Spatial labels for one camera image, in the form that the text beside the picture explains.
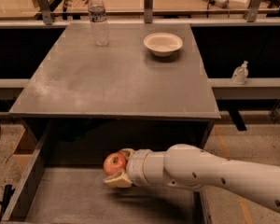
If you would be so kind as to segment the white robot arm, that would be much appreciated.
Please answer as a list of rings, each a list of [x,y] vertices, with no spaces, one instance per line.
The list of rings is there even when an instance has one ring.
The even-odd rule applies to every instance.
[[[105,158],[104,172],[111,188],[136,185],[199,190],[213,186],[280,214],[280,166],[228,160],[177,144],[165,151],[123,148]]]

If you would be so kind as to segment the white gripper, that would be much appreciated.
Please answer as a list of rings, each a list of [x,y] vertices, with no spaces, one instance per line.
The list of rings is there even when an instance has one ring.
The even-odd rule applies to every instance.
[[[126,160],[128,160],[126,171],[120,169],[113,175],[104,179],[104,183],[110,188],[130,188],[132,184],[137,187],[148,186],[149,183],[145,177],[144,164],[150,149],[139,149],[134,151],[132,148],[123,148],[119,150]]]

